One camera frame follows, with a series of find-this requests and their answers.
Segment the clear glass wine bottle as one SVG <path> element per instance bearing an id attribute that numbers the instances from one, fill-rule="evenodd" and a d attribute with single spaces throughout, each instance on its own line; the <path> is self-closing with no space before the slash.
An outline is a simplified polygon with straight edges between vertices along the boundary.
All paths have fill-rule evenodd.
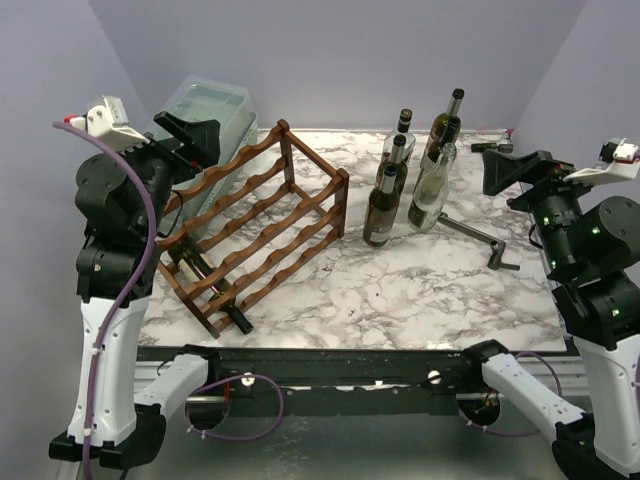
<path id="1" fill-rule="evenodd" d="M 449 164 L 456 154 L 456 146 L 445 143 L 436 163 L 421 174 L 407 215 L 414 230 L 426 233 L 437 223 L 449 194 Z"/>

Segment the dark wine bottle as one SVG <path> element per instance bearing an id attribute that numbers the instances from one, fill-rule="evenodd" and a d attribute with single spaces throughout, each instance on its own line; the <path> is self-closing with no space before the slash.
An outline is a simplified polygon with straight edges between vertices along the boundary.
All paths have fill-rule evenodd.
<path id="1" fill-rule="evenodd" d="M 387 165 L 369 195 L 363 240 L 372 247 L 382 247 L 389 241 L 400 201 L 400 194 L 395 189 L 398 173 L 396 164 Z"/>
<path id="2" fill-rule="evenodd" d="M 397 174 L 395 177 L 394 190 L 401 195 L 405 186 L 408 167 L 404 161 L 407 139 L 404 134 L 397 134 L 393 137 L 390 150 L 384 150 L 377 170 L 376 185 L 380 186 L 384 170 L 389 165 L 395 165 Z"/>

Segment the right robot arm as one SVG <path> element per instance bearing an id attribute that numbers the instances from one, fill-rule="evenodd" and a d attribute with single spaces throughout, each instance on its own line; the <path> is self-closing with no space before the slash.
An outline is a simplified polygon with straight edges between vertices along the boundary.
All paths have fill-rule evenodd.
<path id="1" fill-rule="evenodd" d="M 583 211 L 579 198 L 632 180 L 639 148 L 611 139 L 594 168 L 576 169 L 546 151 L 522 157 L 488 150 L 483 191 L 526 185 L 509 207 L 532 216 L 555 283 L 556 306 L 585 369 L 591 410 L 576 407 L 529 374 L 503 345 L 467 348 L 460 379 L 469 390 L 504 395 L 550 443 L 569 479 L 639 475 L 639 289 L 627 269 L 639 260 L 639 206 L 612 196 Z"/>

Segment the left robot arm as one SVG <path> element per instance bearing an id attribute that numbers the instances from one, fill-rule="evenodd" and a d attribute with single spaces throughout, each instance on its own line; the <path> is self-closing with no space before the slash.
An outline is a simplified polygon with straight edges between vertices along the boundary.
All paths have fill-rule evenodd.
<path id="1" fill-rule="evenodd" d="M 157 140 L 123 120 L 96 113 L 59 123 L 95 146 L 76 174 L 75 204 L 86 220 L 76 260 L 83 321 L 77 400 L 66 430 L 49 445 L 53 459 L 127 473 L 158 455 L 169 419 L 197 392 L 214 393 L 222 380 L 218 358 L 187 346 L 144 390 L 134 377 L 138 340 L 160 260 L 159 223 L 174 185 L 214 166 L 220 125 L 160 112 L 167 133 Z"/>

